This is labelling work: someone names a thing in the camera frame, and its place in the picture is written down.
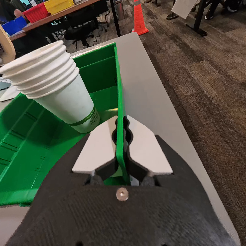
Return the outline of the red plastic bin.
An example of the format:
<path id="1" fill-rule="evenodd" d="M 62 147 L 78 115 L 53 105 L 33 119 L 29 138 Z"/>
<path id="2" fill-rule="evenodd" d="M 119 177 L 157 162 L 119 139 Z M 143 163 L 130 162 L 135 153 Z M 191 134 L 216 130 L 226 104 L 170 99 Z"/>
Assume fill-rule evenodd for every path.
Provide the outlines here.
<path id="1" fill-rule="evenodd" d="M 35 23 L 42 20 L 51 14 L 47 11 L 44 2 L 26 10 L 23 15 L 29 20 L 30 23 Z"/>

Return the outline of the wooden table black legs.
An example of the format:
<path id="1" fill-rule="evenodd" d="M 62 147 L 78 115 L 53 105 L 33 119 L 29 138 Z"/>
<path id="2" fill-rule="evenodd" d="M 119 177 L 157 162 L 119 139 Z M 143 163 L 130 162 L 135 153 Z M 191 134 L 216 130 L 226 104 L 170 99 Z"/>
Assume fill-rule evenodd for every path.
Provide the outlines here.
<path id="1" fill-rule="evenodd" d="M 84 2 L 79 2 L 65 10 L 62 10 L 58 13 L 55 13 L 54 15 L 50 15 L 48 17 L 45 17 L 44 19 L 41 19 L 39 21 L 36 21 L 34 23 L 29 23 L 27 26 L 25 26 L 21 31 L 15 33 L 14 35 L 11 35 L 11 36 L 8 36 L 8 38 L 10 38 L 11 41 L 14 41 L 16 39 L 19 39 L 21 37 L 24 37 L 27 35 L 27 32 L 31 31 L 31 30 L 34 30 L 40 26 L 43 26 L 47 23 L 51 23 L 55 20 L 58 20 L 60 19 L 61 17 L 64 17 L 68 14 L 71 14 L 71 13 L 74 13 L 76 11 L 79 11 L 81 10 L 82 8 L 85 8 L 87 6 L 90 6 L 96 2 L 99 2 L 100 0 L 87 0 L 87 1 L 84 1 Z M 114 2 L 113 1 L 110 1 L 110 5 L 111 5 L 111 10 L 112 10 L 112 13 L 113 13 L 113 19 L 114 19 L 114 23 L 115 23 L 115 28 L 116 28 L 116 31 L 117 31 L 117 35 L 118 37 L 121 36 L 121 33 L 120 33 L 120 29 L 119 29 L 119 24 L 118 24 L 118 18 L 117 18 L 117 15 L 116 15 L 116 12 L 115 12 L 115 8 L 114 8 Z"/>
<path id="2" fill-rule="evenodd" d="M 195 31 L 196 33 L 198 33 L 201 37 L 207 36 L 207 32 L 205 32 L 204 30 L 202 30 L 200 28 L 200 23 L 202 20 L 202 16 L 204 13 L 204 9 L 207 6 L 207 0 L 200 0 L 199 3 L 195 4 L 194 7 L 192 8 L 192 12 L 195 11 L 196 6 L 198 6 L 198 11 L 195 17 L 195 22 L 194 23 L 187 23 L 186 26 L 188 26 L 190 29 L 192 29 L 193 31 Z"/>

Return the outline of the blue plastic bin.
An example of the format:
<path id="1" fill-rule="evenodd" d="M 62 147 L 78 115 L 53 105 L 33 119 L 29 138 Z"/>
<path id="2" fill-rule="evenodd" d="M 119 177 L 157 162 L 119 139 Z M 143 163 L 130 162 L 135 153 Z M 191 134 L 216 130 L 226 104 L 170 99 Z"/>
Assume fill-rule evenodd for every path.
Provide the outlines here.
<path id="1" fill-rule="evenodd" d="M 26 20 L 22 16 L 20 16 L 15 20 L 2 24 L 1 26 L 4 29 L 4 31 L 11 36 L 17 32 L 20 32 L 26 25 Z"/>

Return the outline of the grey board floor sign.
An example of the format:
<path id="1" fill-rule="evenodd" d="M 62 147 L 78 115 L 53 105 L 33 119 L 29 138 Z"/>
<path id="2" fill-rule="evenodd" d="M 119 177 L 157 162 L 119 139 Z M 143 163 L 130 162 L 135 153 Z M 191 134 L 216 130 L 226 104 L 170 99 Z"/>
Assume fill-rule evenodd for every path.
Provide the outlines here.
<path id="1" fill-rule="evenodd" d="M 173 20 L 177 17 L 186 19 L 196 3 L 197 0 L 173 0 L 171 14 L 169 14 L 166 19 Z"/>

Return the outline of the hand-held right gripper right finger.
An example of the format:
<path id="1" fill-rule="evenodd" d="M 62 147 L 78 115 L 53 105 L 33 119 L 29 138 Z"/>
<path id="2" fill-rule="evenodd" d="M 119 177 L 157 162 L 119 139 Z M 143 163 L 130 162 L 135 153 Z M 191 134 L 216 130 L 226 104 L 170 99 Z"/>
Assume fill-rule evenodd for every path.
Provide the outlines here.
<path id="1" fill-rule="evenodd" d="M 155 136 L 133 117 L 124 117 L 127 142 L 125 166 L 129 175 L 142 182 L 145 177 L 170 175 L 173 170 Z"/>

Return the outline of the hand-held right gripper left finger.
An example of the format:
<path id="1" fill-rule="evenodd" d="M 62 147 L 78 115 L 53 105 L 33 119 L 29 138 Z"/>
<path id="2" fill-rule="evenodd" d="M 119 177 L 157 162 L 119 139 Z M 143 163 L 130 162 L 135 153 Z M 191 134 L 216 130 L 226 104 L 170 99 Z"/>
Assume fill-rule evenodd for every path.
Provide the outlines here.
<path id="1" fill-rule="evenodd" d="M 73 173 L 98 175 L 104 181 L 118 170 L 116 143 L 113 134 L 117 130 L 118 116 L 113 116 L 97 126 L 79 154 Z"/>

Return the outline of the orange traffic cone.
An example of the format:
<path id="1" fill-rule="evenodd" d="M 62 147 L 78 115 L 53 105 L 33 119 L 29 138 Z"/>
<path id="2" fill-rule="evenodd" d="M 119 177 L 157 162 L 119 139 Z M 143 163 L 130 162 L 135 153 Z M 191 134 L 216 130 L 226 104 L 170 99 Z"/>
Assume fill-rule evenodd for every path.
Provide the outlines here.
<path id="1" fill-rule="evenodd" d="M 149 32 L 149 30 L 145 26 L 140 0 L 134 0 L 134 30 L 133 32 L 136 32 L 138 36 Z"/>

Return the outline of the grey waste bin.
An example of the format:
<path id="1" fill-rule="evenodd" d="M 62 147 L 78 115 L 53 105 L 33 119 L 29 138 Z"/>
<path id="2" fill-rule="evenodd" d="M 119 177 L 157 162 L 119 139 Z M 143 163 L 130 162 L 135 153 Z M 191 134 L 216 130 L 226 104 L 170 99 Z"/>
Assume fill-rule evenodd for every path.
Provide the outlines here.
<path id="1" fill-rule="evenodd" d="M 118 21 L 124 20 L 125 19 L 125 13 L 124 13 L 123 1 L 122 0 L 114 0 L 113 2 L 114 2 L 114 7 L 115 7 Z"/>

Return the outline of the wooden document stand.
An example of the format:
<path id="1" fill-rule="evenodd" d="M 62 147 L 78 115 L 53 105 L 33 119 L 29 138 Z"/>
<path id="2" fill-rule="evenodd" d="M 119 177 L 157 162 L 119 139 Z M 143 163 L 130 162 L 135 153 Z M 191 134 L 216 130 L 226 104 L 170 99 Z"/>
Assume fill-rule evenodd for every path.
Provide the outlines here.
<path id="1" fill-rule="evenodd" d="M 2 67 L 3 65 L 13 61 L 15 56 L 16 52 L 13 43 L 4 31 L 3 27 L 0 26 L 0 66 Z M 11 100 L 20 93 L 16 87 L 11 85 L 11 81 L 9 79 L 4 79 L 2 77 L 2 73 L 0 75 L 0 91 L 0 102 Z"/>

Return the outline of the yellow plastic bin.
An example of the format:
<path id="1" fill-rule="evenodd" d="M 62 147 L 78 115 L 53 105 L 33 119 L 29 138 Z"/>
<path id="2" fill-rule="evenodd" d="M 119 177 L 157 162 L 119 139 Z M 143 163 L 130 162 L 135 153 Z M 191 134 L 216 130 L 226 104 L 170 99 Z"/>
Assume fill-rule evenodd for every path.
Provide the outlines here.
<path id="1" fill-rule="evenodd" d="M 44 2 L 47 11 L 54 15 L 74 5 L 73 0 L 48 0 Z"/>

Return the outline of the black office chair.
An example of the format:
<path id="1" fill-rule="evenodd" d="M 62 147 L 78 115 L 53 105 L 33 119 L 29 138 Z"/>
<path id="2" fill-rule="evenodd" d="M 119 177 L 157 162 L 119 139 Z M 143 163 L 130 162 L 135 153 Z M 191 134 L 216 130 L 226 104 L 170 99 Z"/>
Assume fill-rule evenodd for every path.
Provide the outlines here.
<path id="1" fill-rule="evenodd" d="M 66 16 L 66 21 L 63 23 L 66 25 L 65 32 L 63 34 L 66 41 L 73 41 L 73 44 L 77 41 L 81 41 L 84 47 L 90 47 L 87 42 L 87 38 L 94 37 L 92 32 L 99 28 L 101 25 L 102 29 L 107 29 L 103 26 L 106 24 L 109 27 L 107 21 L 101 22 L 97 20 L 96 16 L 85 16 L 82 13 L 74 13 Z"/>

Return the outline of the stack of white paper cups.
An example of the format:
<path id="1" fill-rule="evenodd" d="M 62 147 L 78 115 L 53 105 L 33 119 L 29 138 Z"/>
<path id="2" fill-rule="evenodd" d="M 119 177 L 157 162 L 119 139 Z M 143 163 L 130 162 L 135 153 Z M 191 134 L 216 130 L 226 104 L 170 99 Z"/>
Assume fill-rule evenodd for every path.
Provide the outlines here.
<path id="1" fill-rule="evenodd" d="M 98 126 L 100 116 L 63 41 L 5 64 L 1 74 L 28 99 L 36 101 L 79 133 L 88 133 Z"/>

